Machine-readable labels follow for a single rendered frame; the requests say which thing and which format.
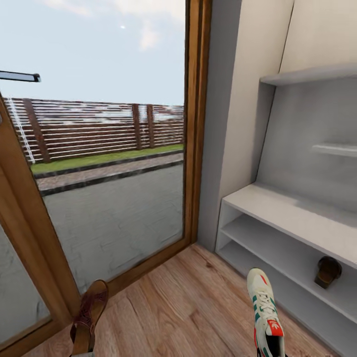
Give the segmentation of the gym shoe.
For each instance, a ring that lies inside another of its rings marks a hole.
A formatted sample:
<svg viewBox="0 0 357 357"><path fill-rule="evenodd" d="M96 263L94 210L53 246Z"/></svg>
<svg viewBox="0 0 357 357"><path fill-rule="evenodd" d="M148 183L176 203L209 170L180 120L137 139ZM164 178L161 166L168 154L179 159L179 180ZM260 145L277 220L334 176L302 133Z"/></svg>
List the gym shoe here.
<svg viewBox="0 0 357 357"><path fill-rule="evenodd" d="M261 357L286 357L284 332L275 306L272 286L266 274L252 268L247 276L247 291L254 305L254 341Z"/></svg>

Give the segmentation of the sandal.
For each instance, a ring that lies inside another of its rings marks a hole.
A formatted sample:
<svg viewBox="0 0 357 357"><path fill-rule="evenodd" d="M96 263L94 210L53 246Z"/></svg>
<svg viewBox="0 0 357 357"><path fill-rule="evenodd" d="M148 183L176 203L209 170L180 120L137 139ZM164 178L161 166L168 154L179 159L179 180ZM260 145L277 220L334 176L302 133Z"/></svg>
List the sandal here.
<svg viewBox="0 0 357 357"><path fill-rule="evenodd" d="M109 299L109 287L104 280L96 280L81 301L70 331L73 342L71 356L89 353L95 346L95 327L105 311Z"/></svg>
<svg viewBox="0 0 357 357"><path fill-rule="evenodd" d="M322 289L328 289L334 279L339 279L342 274L341 265L332 257L322 257L317 265L320 271L314 281Z"/></svg>

